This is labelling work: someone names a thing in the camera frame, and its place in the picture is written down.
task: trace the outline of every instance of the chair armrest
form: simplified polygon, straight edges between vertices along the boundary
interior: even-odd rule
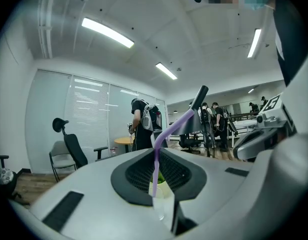
[[[10,158],[8,155],[0,155],[0,159],[8,159]]]
[[[108,149],[107,146],[103,146],[103,147],[99,147],[99,148],[94,149],[94,151],[97,152],[97,160],[101,159],[102,150],[107,150],[107,149]]]
[[[4,159],[8,159],[8,158],[9,158],[8,155],[0,155],[0,164],[2,168],[5,168]]]
[[[103,147],[95,148],[94,151],[98,152],[98,151],[107,150],[107,149],[108,149],[107,146],[103,146]]]

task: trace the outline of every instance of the wooden table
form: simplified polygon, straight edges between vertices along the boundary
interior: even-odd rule
[[[131,139],[130,137],[121,137],[121,138],[117,138],[114,140],[115,143],[117,144],[122,144],[125,145],[125,151],[126,153],[129,152],[129,145],[131,145]]]

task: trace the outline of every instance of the black office chair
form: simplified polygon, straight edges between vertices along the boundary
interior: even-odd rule
[[[200,154],[201,151],[194,150],[193,148],[201,146],[201,142],[196,140],[195,138],[190,138],[189,134],[183,134],[179,136],[178,144],[184,148],[182,151],[192,153],[192,154]]]
[[[3,169],[5,169],[4,159],[8,158],[9,158],[8,155],[0,155],[0,164]],[[13,179],[7,184],[0,184],[0,191],[2,195],[8,199],[15,200],[16,197],[19,197],[21,199],[22,196],[18,192],[13,193],[18,181],[18,176],[14,171],[12,173],[13,173]],[[24,206],[30,205],[29,202],[25,202],[23,200],[18,200],[17,202]]]
[[[54,129],[55,132],[60,133],[62,131],[62,133],[64,135],[65,145],[66,145],[71,157],[75,161],[77,168],[80,168],[80,167],[88,164],[88,159],[86,158],[85,154],[83,153],[81,146],[79,144],[79,140],[76,137],[76,135],[65,133],[65,125],[68,124],[68,123],[69,123],[69,121],[65,121],[61,118],[55,118],[53,120],[52,126],[53,126],[53,129]],[[94,149],[94,151],[97,152],[97,160],[96,161],[103,160],[101,158],[102,151],[107,150],[107,149],[108,149],[107,146],[103,146],[103,147],[99,147],[99,148]]]

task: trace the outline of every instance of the black handle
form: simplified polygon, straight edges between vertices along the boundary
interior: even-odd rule
[[[195,96],[194,101],[192,102],[192,105],[190,106],[192,110],[199,109],[208,91],[209,91],[209,88],[207,86],[205,85],[201,86],[201,88],[199,89],[198,93]]]

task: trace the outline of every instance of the white ceiling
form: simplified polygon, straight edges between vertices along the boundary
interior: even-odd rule
[[[44,57],[38,34],[39,1],[42,2],[30,0],[25,21],[29,46],[37,59]],[[123,66],[109,70],[143,81],[166,94],[180,92],[185,87],[209,86],[239,74],[278,68],[275,25],[269,9],[253,11],[240,5],[193,0],[89,0],[85,3],[51,0],[51,3],[50,25],[48,21],[45,24],[52,27],[52,57],[92,56],[98,58],[100,65],[117,61]],[[47,10],[42,11],[40,15],[46,19]],[[84,17],[98,20],[129,37],[134,46],[128,49],[82,27]],[[257,58],[247,59],[255,28],[262,28],[264,35]],[[171,80],[159,71],[155,67],[158,62],[178,79]]]

